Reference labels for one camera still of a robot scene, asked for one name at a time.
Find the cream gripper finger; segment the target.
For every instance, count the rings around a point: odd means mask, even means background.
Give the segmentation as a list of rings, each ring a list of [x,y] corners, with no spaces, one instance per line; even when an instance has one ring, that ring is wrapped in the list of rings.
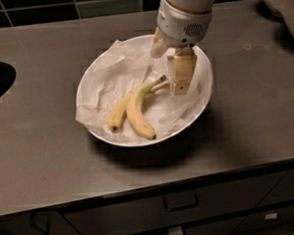
[[[150,55],[152,58],[160,58],[167,51],[167,46],[160,34],[159,27],[156,27],[153,34],[153,40],[150,48]]]
[[[196,69],[197,56],[190,47],[175,49],[167,56],[171,93],[175,96],[187,94]]]

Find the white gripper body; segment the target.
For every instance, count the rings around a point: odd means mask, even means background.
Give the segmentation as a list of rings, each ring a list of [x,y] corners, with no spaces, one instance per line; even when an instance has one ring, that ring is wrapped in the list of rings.
[[[156,16],[159,33],[167,47],[196,45],[212,20],[211,0],[160,0]]]

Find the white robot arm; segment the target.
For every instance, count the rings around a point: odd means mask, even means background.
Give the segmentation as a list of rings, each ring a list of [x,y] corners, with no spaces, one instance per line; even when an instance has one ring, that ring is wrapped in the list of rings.
[[[160,58],[167,50],[174,51],[167,60],[174,95],[187,94],[191,86],[197,61],[193,47],[205,37],[214,5],[243,1],[250,0],[159,0],[150,52],[153,58]],[[285,22],[294,39],[294,0],[262,1],[274,16]]]

